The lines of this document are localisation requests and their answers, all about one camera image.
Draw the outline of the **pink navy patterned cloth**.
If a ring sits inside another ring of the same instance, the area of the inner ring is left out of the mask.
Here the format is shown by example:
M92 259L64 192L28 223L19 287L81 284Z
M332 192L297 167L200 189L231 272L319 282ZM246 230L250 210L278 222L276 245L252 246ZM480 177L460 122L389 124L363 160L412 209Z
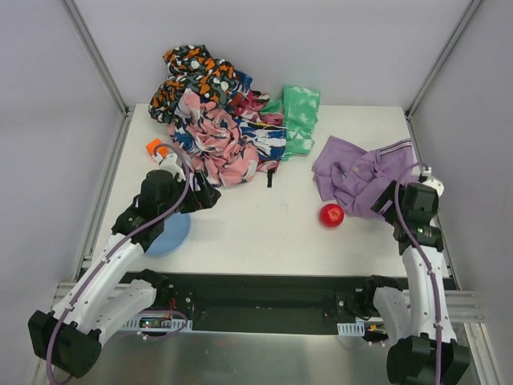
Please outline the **pink navy patterned cloth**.
M176 122L168 133L176 148L195 171L201 171L214 187L243 184L257 172L259 156L239 124L213 101L186 89L175 109Z

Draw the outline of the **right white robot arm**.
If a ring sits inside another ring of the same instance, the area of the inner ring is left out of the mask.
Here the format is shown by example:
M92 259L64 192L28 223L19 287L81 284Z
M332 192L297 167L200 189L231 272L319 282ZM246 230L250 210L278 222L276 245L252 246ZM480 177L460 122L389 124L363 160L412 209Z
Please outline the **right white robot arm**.
M408 290L374 277L370 299L390 341L386 372L392 384L456 384L471 363L450 322L443 285L442 232L431 224L438 211L435 188L393 181L372 207L394 227Z

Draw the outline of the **purple shirt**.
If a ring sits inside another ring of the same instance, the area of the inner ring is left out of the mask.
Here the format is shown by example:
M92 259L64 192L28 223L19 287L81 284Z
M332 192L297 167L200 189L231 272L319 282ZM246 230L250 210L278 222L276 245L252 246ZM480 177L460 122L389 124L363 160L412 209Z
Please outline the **purple shirt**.
M375 218L372 205L414 163L410 139L366 151L330 136L312 171L323 201L336 201L351 217Z

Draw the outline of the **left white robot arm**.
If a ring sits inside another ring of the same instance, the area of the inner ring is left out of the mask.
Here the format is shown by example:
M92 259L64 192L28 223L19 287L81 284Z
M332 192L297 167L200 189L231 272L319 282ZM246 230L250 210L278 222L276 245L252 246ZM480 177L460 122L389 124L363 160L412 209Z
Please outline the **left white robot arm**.
M201 171L157 169L145 176L139 194L112 226L101 256L51 310L37 310L28 321L32 347L45 360L50 383L58 382L55 369L83 377L130 318L172 304L169 279L150 269L137 273L114 298L110 295L130 265L164 232L168 218L210 209L220 196Z

